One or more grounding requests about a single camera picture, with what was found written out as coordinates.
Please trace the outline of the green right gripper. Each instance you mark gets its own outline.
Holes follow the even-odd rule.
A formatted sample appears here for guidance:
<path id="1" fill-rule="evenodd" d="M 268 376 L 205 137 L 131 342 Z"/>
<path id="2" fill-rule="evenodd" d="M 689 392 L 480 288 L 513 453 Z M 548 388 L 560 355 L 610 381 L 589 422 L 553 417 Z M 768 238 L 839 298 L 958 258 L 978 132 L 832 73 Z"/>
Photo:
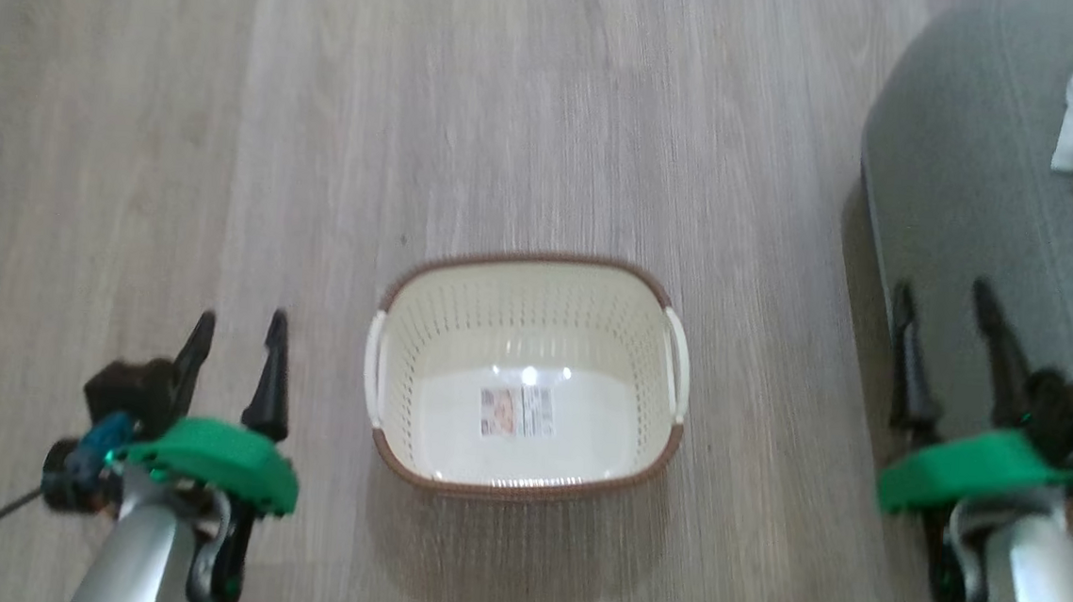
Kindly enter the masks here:
<path id="1" fill-rule="evenodd" d="M 894 287 L 887 425 L 902 431 L 915 449 L 880 471 L 877 505 L 882 513 L 918 519 L 934 602 L 987 602 L 990 535 L 1026 515 L 1063 517 L 1073 469 L 1045 462 L 1019 430 L 938 441 L 940 407 L 922 358 L 911 287 Z M 975 280 L 972 297 L 979 335 L 989 353 L 991 423 L 1020 427 L 1031 412 L 1028 356 L 991 282 Z"/>

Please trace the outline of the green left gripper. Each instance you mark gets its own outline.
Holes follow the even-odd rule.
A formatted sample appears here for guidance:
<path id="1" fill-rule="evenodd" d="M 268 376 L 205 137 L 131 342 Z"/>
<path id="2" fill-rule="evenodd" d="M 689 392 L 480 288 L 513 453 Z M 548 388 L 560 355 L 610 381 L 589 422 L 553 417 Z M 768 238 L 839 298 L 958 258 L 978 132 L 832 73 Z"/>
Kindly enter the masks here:
<path id="1" fill-rule="evenodd" d="M 214 344 L 204 311 L 173 359 L 171 414 L 191 409 Z M 111 530 L 105 602 L 239 602 L 254 530 L 298 506 L 300 480 L 279 450 L 288 438 L 289 326 L 276 309 L 266 359 L 242 427 L 178 419 L 155 440 L 117 449 L 122 502 Z"/>

